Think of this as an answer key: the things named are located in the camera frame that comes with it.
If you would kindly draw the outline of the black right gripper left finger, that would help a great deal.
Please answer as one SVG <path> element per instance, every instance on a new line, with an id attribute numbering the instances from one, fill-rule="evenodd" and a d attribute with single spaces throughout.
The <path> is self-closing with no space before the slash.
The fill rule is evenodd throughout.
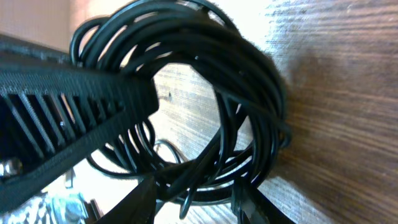
<path id="1" fill-rule="evenodd" d="M 153 224 L 156 199 L 155 180 L 146 178 L 95 224 Z"/>

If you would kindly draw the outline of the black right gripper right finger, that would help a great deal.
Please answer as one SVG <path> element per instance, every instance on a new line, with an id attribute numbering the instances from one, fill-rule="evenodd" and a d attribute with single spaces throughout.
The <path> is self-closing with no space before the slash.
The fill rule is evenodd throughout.
<path id="1" fill-rule="evenodd" d="M 239 224 L 294 224 L 265 195 L 244 179 L 236 179 L 231 210 Z"/>

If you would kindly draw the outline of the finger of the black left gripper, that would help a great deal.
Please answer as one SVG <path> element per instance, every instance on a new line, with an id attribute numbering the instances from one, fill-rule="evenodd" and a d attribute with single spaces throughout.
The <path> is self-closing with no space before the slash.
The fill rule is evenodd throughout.
<path id="1" fill-rule="evenodd" d="M 158 110 L 152 80 L 74 66 L 65 52 L 1 36 L 1 159 L 21 171 L 1 179 L 1 211 Z"/>

